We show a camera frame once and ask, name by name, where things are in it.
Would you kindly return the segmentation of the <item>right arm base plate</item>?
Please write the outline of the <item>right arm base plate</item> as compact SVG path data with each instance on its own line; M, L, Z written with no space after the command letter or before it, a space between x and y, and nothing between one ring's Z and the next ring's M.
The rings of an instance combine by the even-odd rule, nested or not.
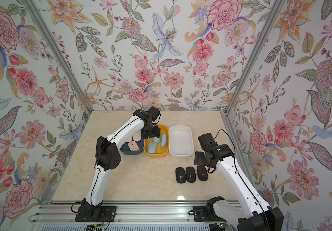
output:
M204 206L193 206L188 215L194 217L194 221L227 221L235 222L235 207L222 196L207 200Z

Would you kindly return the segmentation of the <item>light blue mouse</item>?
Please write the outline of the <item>light blue mouse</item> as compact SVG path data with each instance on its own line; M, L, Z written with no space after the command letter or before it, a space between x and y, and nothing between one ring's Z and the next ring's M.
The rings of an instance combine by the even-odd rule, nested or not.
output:
M166 145L167 145L167 135L166 134L162 134L162 137L161 137L161 148L164 148L164 147L166 147Z
M161 142L161 139L160 139L160 138L157 138L157 137L154 137L154 138L152 138L152 142L160 143L160 142Z
M156 142L150 142L148 144L148 153L149 154L156 154L156 149L157 149L157 143Z

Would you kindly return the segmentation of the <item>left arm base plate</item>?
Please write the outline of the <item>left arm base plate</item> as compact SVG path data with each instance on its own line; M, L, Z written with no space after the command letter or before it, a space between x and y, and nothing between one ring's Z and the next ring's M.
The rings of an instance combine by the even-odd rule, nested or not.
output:
M116 206L103 206L102 203L93 206L84 198L75 212L75 222L113 222L116 211Z

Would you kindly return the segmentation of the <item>pink mouse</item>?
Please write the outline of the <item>pink mouse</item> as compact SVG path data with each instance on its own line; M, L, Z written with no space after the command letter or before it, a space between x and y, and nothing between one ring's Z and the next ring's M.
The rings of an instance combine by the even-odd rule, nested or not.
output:
M133 141L133 136L129 137L129 138L126 140L126 142L131 142L131 141Z
M142 131L138 130L134 135L133 135L133 141L135 142L140 142L142 139Z
M140 151L140 148L139 148L139 146L137 145L137 142L135 142L135 141L131 141L131 142L129 142L129 143L128 143L128 147L129 147L129 150L130 150L131 152L138 152L138 151Z

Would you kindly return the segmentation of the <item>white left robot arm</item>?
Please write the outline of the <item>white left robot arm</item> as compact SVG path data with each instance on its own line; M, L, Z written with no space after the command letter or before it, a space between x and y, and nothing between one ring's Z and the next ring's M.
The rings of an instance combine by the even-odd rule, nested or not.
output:
M100 209L103 202L106 174L120 164L120 148L137 132L140 132L142 138L159 138L161 130L155 121L160 117L161 113L155 107L151 107L147 111L138 109L118 130L107 137L100 136L97 139L95 175L87 196L81 202L81 213L93 220L98 219L101 215Z

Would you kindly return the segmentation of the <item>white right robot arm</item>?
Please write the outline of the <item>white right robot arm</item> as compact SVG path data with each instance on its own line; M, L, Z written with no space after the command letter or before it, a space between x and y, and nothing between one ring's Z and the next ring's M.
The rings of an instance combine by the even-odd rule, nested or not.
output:
M226 221L236 231L280 231L284 215L272 207L254 188L241 171L235 154L226 144L206 148L195 153L195 164L218 170L236 195L240 208L226 199L211 198L205 205L206 217L211 221Z

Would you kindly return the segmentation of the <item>black mouse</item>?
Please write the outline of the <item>black mouse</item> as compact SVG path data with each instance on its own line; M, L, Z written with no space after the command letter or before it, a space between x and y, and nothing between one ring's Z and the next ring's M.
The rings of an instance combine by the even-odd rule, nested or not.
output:
M208 180L208 173L205 166L197 166L197 177L200 181L205 182Z
M187 167L186 172L186 181L189 183L194 183L196 181L196 171L194 167Z
M175 169L176 181L177 183L185 183L186 182L186 172L182 167L177 167Z

